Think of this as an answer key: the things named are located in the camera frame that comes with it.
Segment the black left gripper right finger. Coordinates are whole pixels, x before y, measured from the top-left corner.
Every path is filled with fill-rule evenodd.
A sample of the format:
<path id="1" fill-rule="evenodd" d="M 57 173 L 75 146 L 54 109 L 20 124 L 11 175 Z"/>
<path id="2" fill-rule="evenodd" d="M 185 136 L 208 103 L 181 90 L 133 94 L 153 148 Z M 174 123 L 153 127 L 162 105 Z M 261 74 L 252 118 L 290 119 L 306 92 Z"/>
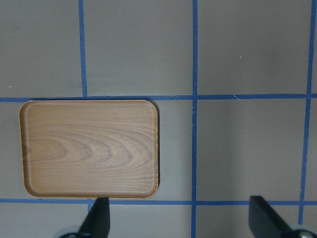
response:
<path id="1" fill-rule="evenodd" d="M 249 198 L 249 228 L 255 238 L 283 238 L 292 232 L 262 196 Z"/>

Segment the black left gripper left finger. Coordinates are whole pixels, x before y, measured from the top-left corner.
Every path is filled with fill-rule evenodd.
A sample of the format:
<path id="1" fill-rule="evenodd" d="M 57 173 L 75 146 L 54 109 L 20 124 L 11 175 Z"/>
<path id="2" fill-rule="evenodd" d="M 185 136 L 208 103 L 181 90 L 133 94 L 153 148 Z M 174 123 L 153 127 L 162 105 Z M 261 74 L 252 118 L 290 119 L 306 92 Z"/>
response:
<path id="1" fill-rule="evenodd" d="M 107 238 L 110 231 L 109 199 L 97 198 L 78 230 L 80 238 Z"/>

